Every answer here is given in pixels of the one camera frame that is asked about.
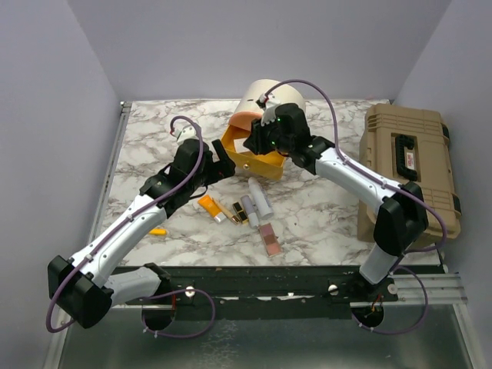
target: yellow tube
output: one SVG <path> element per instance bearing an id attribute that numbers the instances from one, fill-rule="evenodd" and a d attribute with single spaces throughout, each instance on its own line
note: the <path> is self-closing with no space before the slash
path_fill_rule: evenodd
<path id="1" fill-rule="evenodd" d="M 165 236 L 168 232 L 165 229 L 154 228 L 149 234 L 153 234 L 154 236 Z"/>

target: white connector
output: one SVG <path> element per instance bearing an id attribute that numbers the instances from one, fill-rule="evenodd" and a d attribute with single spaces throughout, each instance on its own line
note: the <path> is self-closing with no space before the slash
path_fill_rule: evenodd
<path id="1" fill-rule="evenodd" d="M 188 140 L 189 138 L 198 139 L 197 132 L 192 125 L 187 125 L 181 130 L 175 129 L 175 131 L 173 132 L 173 136 L 176 137 L 176 142 L 178 143 L 178 145 L 182 144 L 185 140 Z"/>
<path id="2" fill-rule="evenodd" d="M 264 113 L 261 116 L 261 126 L 272 123 L 277 116 L 275 115 L 275 109 L 281 104 L 281 101 L 277 98 L 269 98 L 265 104 Z"/>

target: bolt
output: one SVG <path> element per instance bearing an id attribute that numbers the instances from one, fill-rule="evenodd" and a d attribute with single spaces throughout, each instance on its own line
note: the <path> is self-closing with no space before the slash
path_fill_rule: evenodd
<path id="1" fill-rule="evenodd" d="M 338 295 L 338 286 L 336 284 L 330 284 L 330 286 L 328 287 L 328 292 L 331 296 Z"/>
<path id="2" fill-rule="evenodd" d="M 187 286 L 186 289 L 187 290 L 194 290 L 194 287 L 193 286 Z M 192 298 L 194 296 L 194 291 L 186 291 L 184 294 L 186 296 L 188 296 L 189 298 Z"/>
<path id="3" fill-rule="evenodd" d="M 398 287 L 396 286 L 396 284 L 391 283 L 391 284 L 389 284 L 389 285 L 387 286 L 387 291 L 388 291 L 390 294 L 397 294 L 397 292 L 398 292 Z"/>

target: cable connector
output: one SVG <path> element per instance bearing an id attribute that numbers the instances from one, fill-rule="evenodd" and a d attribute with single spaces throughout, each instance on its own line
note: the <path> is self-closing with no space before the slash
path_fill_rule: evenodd
<path id="1" fill-rule="evenodd" d="M 261 127 L 264 127 L 265 125 L 269 125 L 275 119 L 277 119 L 277 115 L 275 115 L 275 109 L 277 106 L 281 104 L 281 101 L 278 100 L 277 98 L 269 98 L 265 102 L 265 110 L 263 115 L 261 116 Z"/>
<path id="2" fill-rule="evenodd" d="M 265 109 L 265 107 L 267 106 L 266 105 L 266 102 L 268 101 L 268 96 L 265 95 L 265 94 L 261 94 L 260 97 L 258 98 L 256 102 L 256 105 L 258 105 L 260 107 L 260 109 Z"/>
<path id="3" fill-rule="evenodd" d="M 176 137 L 176 142 L 178 143 L 178 145 L 182 144 L 185 140 L 188 140 L 189 138 L 198 139 L 197 132 L 192 125 L 187 125 L 181 130 L 176 129 L 173 136 Z"/>

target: pink makeup palette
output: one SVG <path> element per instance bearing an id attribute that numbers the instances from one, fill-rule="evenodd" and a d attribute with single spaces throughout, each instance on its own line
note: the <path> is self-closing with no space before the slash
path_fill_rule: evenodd
<path id="1" fill-rule="evenodd" d="M 260 231 L 260 236 L 263 239 L 264 246 L 267 249 L 268 256 L 274 256 L 282 252 L 277 236 L 275 235 L 274 229 L 271 224 L 262 225 L 258 229 Z"/>

